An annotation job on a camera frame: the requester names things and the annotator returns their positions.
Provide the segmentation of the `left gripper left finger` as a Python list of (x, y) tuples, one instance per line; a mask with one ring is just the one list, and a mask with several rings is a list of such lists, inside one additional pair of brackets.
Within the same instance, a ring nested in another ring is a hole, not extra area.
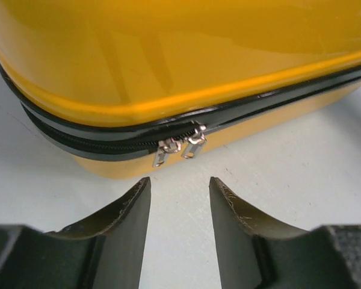
[(81, 288), (138, 288), (151, 204), (151, 181), (140, 179), (95, 213), (48, 232), (69, 241), (90, 241)]

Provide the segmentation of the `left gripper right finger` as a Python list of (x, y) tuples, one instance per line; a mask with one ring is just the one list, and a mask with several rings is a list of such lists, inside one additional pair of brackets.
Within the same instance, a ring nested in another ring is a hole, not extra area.
[(315, 288), (314, 271), (299, 258), (305, 230), (241, 199), (221, 179), (209, 183), (222, 288)]

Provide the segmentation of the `yellow Pikachu hard-shell suitcase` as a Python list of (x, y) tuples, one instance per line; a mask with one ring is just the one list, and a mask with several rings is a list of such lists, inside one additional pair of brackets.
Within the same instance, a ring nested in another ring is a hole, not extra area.
[(196, 158), (361, 87), (361, 1), (0, 1), (0, 74), (46, 139), (129, 178), (192, 160), (199, 125)]

